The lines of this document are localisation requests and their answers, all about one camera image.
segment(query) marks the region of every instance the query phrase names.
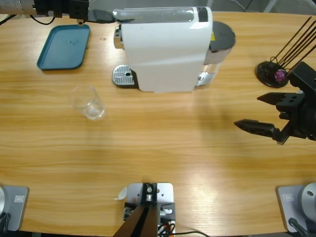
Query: yellow label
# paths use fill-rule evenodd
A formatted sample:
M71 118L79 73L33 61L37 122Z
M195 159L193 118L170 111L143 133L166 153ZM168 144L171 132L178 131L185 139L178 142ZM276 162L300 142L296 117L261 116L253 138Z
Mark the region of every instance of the yellow label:
M214 32L212 32L211 41L216 41Z

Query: sticker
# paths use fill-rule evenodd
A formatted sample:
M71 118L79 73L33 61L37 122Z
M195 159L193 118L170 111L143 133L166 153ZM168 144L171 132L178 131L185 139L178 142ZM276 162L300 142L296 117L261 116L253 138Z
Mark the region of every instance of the sticker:
M25 196L15 196L14 202L24 202Z
M212 32L211 41L216 41L214 32Z
M292 194L283 194L283 200L284 201L293 201L293 195Z

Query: glass cup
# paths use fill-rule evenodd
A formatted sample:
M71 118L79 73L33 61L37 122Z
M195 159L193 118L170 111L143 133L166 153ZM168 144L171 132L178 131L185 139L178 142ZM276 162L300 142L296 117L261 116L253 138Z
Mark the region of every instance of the glass cup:
M73 108L88 119L100 119L105 113L105 107L94 87L91 85L78 86L70 95Z

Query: wooden surface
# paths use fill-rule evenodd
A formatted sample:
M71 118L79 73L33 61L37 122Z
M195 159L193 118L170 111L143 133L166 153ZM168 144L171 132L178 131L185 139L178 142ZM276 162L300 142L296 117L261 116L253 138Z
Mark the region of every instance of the wooden surface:
M115 24L89 23L82 67L42 72L36 62L49 31L32 19L0 28L0 181L30 188L22 230L111 236L123 223L133 182L174 185L177 231L212 236L285 231L276 187L315 182L316 143L289 138L284 146L248 134L233 122L257 119L283 127L274 106L256 98L279 90L262 85L255 66L284 46L303 15L214 13L237 44L215 81L192 93L120 89L112 70L126 63L113 46ZM316 55L306 60L316 68ZM89 121L68 103L70 91L93 85L107 112Z

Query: teal tray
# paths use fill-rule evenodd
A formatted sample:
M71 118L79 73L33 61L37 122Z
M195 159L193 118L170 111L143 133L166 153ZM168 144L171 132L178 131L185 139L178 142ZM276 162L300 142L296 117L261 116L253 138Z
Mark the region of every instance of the teal tray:
M42 70L75 69L83 64L90 36L87 25L54 27L39 56L37 66Z

